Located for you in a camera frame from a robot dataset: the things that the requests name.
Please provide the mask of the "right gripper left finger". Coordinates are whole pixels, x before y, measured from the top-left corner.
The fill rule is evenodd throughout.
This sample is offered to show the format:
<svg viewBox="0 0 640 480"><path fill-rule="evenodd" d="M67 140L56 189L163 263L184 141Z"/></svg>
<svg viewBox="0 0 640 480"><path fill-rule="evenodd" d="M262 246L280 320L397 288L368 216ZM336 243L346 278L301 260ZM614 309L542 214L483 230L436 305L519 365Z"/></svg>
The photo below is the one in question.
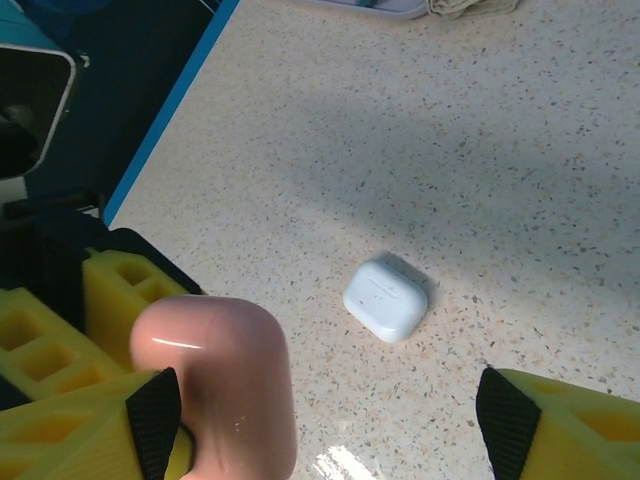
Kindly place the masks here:
<svg viewBox="0 0 640 480"><path fill-rule="evenodd" d="M4 479L182 479L193 441L173 369L143 371L1 413Z"/></svg>

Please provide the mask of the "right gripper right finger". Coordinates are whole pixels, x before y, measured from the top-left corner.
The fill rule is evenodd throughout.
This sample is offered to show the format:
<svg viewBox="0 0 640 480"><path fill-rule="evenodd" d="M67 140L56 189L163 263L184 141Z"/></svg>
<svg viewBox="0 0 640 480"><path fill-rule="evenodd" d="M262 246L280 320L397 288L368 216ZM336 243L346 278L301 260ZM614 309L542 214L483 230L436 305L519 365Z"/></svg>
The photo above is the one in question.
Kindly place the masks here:
<svg viewBox="0 0 640 480"><path fill-rule="evenodd" d="M496 479L637 479L639 403L485 368L476 416Z"/></svg>

